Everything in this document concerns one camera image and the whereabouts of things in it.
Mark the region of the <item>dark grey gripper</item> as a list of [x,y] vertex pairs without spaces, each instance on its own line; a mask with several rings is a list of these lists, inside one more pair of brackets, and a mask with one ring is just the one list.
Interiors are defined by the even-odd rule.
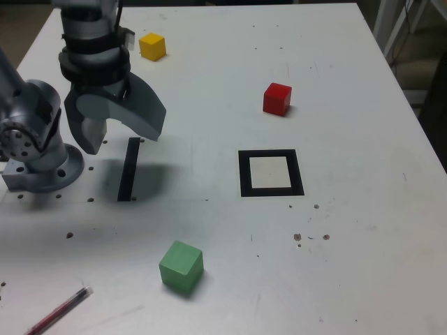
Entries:
[[120,121],[139,136],[157,141],[166,117],[154,90],[133,73],[109,85],[72,84],[64,105],[71,133],[87,154],[98,153],[107,119]]

